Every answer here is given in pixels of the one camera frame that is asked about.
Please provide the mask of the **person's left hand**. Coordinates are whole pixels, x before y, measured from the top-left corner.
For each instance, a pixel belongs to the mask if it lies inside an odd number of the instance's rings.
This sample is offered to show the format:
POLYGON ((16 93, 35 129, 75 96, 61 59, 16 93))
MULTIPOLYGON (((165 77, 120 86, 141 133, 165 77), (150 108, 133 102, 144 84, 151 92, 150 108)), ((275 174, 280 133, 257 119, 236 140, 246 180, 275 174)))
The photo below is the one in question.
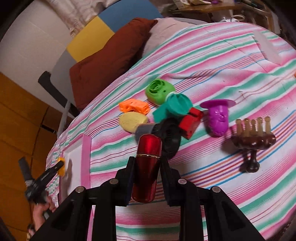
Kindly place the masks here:
POLYGON ((47 210, 54 212, 56 210, 56 206, 51 198, 51 196, 47 197, 46 203, 38 203, 34 205, 33 209, 33 221, 35 226, 35 231, 37 231, 45 222, 45 218, 43 217, 43 213, 47 210))

